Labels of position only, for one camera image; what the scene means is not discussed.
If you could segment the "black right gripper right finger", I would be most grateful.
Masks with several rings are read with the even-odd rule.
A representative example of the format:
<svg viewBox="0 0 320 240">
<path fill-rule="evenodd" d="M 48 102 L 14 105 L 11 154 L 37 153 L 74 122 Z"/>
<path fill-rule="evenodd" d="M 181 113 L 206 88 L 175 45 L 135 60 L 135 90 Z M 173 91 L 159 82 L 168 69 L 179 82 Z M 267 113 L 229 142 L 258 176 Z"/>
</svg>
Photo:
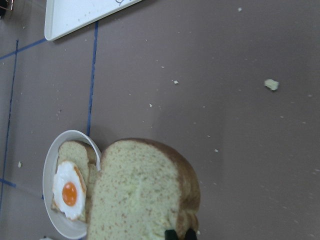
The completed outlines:
<svg viewBox="0 0 320 240">
<path fill-rule="evenodd" d="M 184 239 L 185 240 L 198 240 L 197 233 L 193 229 L 189 228 L 185 233 Z"/>
</svg>

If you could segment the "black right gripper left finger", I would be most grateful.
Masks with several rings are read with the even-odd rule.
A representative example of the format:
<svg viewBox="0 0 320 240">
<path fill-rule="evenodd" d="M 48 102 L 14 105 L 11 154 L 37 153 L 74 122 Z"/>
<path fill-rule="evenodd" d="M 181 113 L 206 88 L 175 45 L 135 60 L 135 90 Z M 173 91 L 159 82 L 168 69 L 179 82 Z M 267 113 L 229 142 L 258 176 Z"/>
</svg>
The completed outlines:
<svg viewBox="0 0 320 240">
<path fill-rule="evenodd" d="M 178 240 L 178 235 L 174 229 L 166 230 L 164 232 L 164 239 L 165 240 Z"/>
</svg>

